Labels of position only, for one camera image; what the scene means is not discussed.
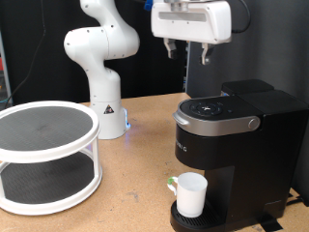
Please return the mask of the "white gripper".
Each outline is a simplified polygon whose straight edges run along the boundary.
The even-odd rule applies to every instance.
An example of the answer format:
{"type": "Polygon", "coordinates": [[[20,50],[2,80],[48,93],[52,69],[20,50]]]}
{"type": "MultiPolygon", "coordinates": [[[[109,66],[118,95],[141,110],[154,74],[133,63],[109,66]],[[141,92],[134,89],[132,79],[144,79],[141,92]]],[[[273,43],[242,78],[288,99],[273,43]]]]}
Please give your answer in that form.
{"type": "Polygon", "coordinates": [[[154,1],[151,11],[152,32],[164,38],[168,57],[178,57],[174,40],[202,43],[201,64],[207,65],[214,44],[227,43],[232,34],[231,8],[227,1],[183,0],[154,1]]]}

